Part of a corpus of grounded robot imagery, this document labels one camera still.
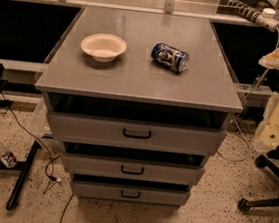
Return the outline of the grey top drawer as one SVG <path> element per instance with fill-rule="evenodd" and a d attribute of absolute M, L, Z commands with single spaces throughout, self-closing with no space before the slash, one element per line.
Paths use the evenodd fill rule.
<path fill-rule="evenodd" d="M 47 118 L 52 136 L 61 142 L 181 154 L 213 155 L 227 134 L 218 129 L 143 124 L 60 112 L 49 112 Z"/>

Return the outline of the grey drawer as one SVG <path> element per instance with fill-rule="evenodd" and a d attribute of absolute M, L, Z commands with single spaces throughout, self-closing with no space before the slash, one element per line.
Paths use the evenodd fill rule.
<path fill-rule="evenodd" d="M 61 142 L 181 154 L 213 155 L 227 134 L 218 129 L 143 124 L 60 112 L 49 112 L 47 118 L 52 136 Z"/>
<path fill-rule="evenodd" d="M 204 174 L 204 169 L 198 166 L 94 157 L 67 152 L 62 153 L 61 161 L 68 173 L 179 185 L 196 185 Z"/>
<path fill-rule="evenodd" d="M 91 183 L 75 181 L 71 183 L 71 189 L 76 196 L 117 200 L 134 201 L 161 205 L 181 206 L 187 202 L 190 196 L 188 191 L 179 191 L 171 189 L 153 189 L 144 187 L 135 187 L 127 185 L 109 184 L 109 183 Z"/>

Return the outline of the grey drawer cabinet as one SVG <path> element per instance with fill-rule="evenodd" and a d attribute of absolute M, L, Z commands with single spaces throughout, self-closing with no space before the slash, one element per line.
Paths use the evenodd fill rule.
<path fill-rule="evenodd" d="M 94 34 L 117 35 L 125 52 L 112 62 L 84 53 L 81 42 Z M 154 62 L 151 50 L 165 43 L 189 54 L 177 74 Z M 207 19 L 88 6 L 37 80 L 49 112 L 130 120 L 143 124 L 226 131 L 242 105 Z M 198 166 L 213 155 L 129 149 L 58 141 L 62 153 Z M 180 185 L 68 173 L 75 181 L 188 191 Z"/>

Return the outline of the grey bottom drawer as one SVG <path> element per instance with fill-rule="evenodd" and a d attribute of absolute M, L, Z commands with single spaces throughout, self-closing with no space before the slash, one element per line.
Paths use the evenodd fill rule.
<path fill-rule="evenodd" d="M 187 202 L 190 196 L 188 191 L 179 191 L 171 189 L 153 189 L 144 187 L 135 187 L 127 185 L 109 184 L 109 183 L 91 183 L 75 181 L 71 183 L 71 189 L 76 196 L 117 200 L 134 201 L 161 205 L 181 206 Z"/>

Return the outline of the grey middle drawer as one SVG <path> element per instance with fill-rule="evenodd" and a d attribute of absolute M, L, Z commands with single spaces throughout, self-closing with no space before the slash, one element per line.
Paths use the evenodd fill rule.
<path fill-rule="evenodd" d="M 204 174 L 204 169 L 198 166 L 94 157 L 67 152 L 62 153 L 61 161 L 68 173 L 179 185 L 196 185 Z"/>

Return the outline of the blue soda can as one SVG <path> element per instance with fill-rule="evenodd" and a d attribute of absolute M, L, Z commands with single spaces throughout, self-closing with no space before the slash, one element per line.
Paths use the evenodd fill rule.
<path fill-rule="evenodd" d="M 168 44 L 159 42 L 151 50 L 151 58 L 161 66 L 180 74 L 187 68 L 189 54 L 175 47 L 170 47 Z"/>

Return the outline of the white paper bowl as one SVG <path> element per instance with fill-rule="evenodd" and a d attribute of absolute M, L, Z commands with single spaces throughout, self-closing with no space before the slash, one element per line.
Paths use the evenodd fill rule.
<path fill-rule="evenodd" d="M 126 42 L 117 35 L 94 34 L 81 42 L 84 53 L 98 62 L 112 62 L 127 49 Z"/>

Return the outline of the black metal stand base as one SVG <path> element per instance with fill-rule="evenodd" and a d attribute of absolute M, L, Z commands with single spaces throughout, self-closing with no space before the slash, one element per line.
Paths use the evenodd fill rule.
<path fill-rule="evenodd" d="M 7 210 L 14 210 L 17 206 L 18 198 L 20 196 L 20 193 L 22 191 L 22 187 L 25 184 L 26 178 L 29 174 L 30 167 L 32 166 L 33 160 L 35 159 L 37 151 L 40 149 L 40 145 L 34 141 L 33 145 L 28 153 L 28 157 L 24 162 L 18 161 L 17 166 L 14 168 L 6 168 L 2 163 L 0 163 L 0 170 L 6 171 L 18 171 L 19 175 L 17 178 L 17 182 L 14 185 L 14 188 L 11 192 L 11 195 L 6 202 L 6 209 Z"/>

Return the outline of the black office chair base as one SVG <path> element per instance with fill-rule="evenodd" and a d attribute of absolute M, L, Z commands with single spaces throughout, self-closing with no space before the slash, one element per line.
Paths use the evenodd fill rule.
<path fill-rule="evenodd" d="M 242 213 L 255 208 L 279 207 L 279 167 L 265 155 L 258 156 L 254 164 L 269 171 L 267 176 L 270 181 L 252 186 L 252 189 L 259 189 L 259 192 L 247 191 L 238 200 L 237 209 Z"/>

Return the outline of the white emergency stop button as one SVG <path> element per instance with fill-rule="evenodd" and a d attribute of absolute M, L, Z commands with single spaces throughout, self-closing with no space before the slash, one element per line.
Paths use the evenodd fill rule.
<path fill-rule="evenodd" d="M 261 14 L 257 17 L 256 23 L 260 26 L 268 29 L 273 32 L 279 25 L 279 21 L 277 21 L 275 16 L 276 11 L 274 9 L 264 8 Z"/>

